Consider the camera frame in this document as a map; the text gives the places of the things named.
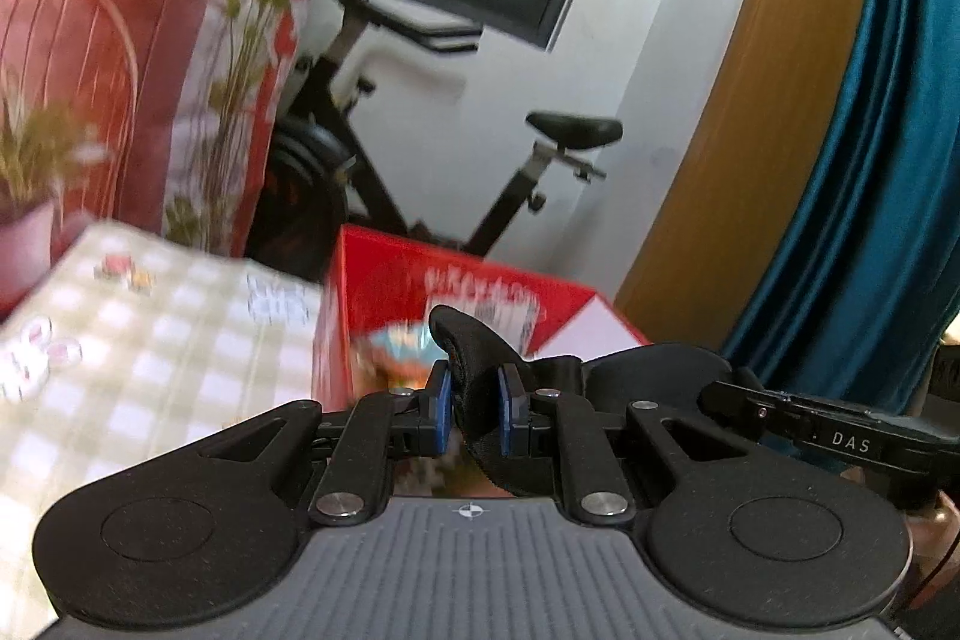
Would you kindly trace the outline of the person's right hand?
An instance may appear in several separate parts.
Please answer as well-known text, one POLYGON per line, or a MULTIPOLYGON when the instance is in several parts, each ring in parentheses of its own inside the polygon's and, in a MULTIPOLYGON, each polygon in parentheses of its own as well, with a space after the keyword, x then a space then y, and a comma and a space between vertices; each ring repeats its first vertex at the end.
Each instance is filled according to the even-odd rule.
POLYGON ((913 553, 907 580, 893 603, 890 619, 898 624, 916 624, 914 633, 942 633, 958 627, 958 507, 940 489, 926 494, 926 487, 893 487, 891 477, 854 466, 843 476, 869 487, 884 498, 903 500, 901 516, 907 523, 913 553))

